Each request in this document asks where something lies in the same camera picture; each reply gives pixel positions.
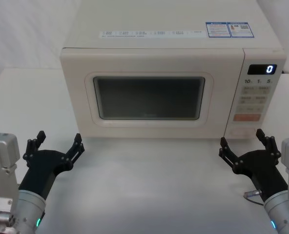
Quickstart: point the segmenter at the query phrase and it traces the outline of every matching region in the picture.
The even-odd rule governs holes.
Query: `blue sticker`
[[[228,30],[233,38],[253,38],[248,22],[227,22]]]
[[[226,22],[206,22],[208,37],[230,38],[230,31]]]

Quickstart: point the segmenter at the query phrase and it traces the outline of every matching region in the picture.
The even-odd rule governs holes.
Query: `cable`
[[[247,198],[247,197],[245,197],[245,196],[243,196],[243,198],[244,198],[245,200],[248,200],[249,202],[254,203],[254,204],[257,204],[257,205],[260,205],[260,206],[264,206],[264,204],[262,204],[262,203],[260,203],[260,202],[257,202],[257,201],[253,201],[253,200],[251,200],[251,199],[249,199],[249,198]]]

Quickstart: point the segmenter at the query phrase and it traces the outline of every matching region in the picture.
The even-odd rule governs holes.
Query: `glass window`
[[[197,120],[204,77],[94,77],[102,119]]]

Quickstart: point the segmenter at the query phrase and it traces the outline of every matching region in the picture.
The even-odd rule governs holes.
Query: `microwave oven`
[[[285,60],[256,0],[83,0],[61,53],[84,137],[254,137]]]

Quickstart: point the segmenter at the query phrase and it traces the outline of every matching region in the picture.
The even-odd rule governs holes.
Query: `white table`
[[[289,137],[289,75],[282,75],[263,124],[278,147]],[[0,132],[14,133],[21,155],[44,130],[41,149],[66,152],[78,131],[61,70],[6,69],[0,76]],[[253,190],[221,158],[218,139],[84,139],[74,169],[59,175],[38,234],[275,234]],[[262,149],[231,140],[240,156]],[[27,167],[18,161],[20,182]],[[287,178],[284,167],[279,170]]]

